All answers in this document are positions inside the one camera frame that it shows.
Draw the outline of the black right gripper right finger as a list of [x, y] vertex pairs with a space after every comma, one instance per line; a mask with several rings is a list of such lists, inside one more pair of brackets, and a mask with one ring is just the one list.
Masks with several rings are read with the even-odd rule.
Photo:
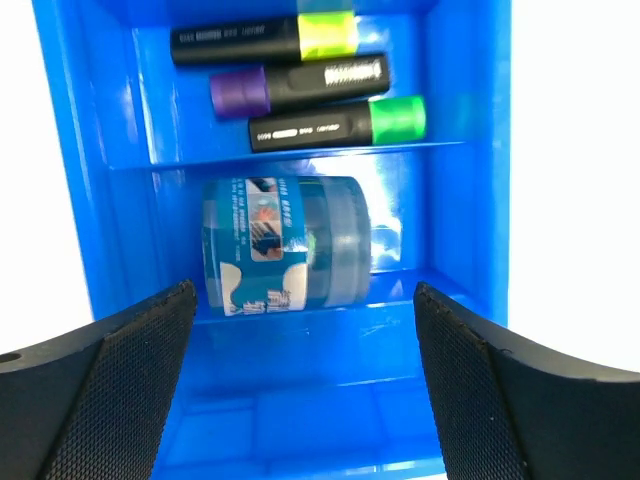
[[424, 282], [413, 303], [448, 478], [638, 478], [638, 373], [540, 345]]

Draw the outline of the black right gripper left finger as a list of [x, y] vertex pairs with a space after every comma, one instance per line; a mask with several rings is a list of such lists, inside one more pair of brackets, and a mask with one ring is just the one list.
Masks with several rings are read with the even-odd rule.
[[186, 280], [2, 354], [2, 478], [150, 478], [197, 303]]

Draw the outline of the blue labelled round jar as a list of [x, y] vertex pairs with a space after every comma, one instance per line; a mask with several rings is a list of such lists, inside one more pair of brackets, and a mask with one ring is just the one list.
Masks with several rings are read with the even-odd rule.
[[352, 177], [223, 178], [202, 198], [208, 304], [226, 317], [365, 300], [371, 223]]

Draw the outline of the green capped black highlighter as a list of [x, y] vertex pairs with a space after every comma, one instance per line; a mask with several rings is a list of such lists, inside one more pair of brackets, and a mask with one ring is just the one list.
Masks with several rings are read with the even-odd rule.
[[252, 118], [254, 153], [378, 146], [424, 138], [427, 109], [419, 95], [355, 101]]

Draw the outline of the purple capped black highlighter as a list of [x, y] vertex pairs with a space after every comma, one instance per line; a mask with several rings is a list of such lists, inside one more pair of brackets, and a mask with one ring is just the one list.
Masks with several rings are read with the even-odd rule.
[[209, 79], [214, 112], [221, 118], [260, 117], [378, 95], [390, 84], [383, 54], [265, 64]]

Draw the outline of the yellow capped black highlighter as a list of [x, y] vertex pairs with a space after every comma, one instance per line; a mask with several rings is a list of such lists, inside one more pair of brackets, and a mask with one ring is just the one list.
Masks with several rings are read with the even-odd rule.
[[358, 22], [352, 11], [303, 13], [170, 33], [171, 57], [180, 66], [304, 62], [353, 56], [358, 46]]

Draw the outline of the blue plastic divided tray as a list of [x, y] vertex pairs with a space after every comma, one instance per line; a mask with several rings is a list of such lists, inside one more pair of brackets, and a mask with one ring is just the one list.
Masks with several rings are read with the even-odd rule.
[[[37, 1], [93, 314], [179, 281], [205, 287], [206, 183], [351, 176], [372, 236], [367, 298], [231, 319], [198, 296], [157, 479], [410, 479], [443, 471], [414, 324], [427, 282], [505, 324], [509, 264], [508, 1]], [[352, 10], [390, 95], [425, 99], [401, 145], [255, 155], [218, 120], [210, 69], [178, 68], [178, 26]]]

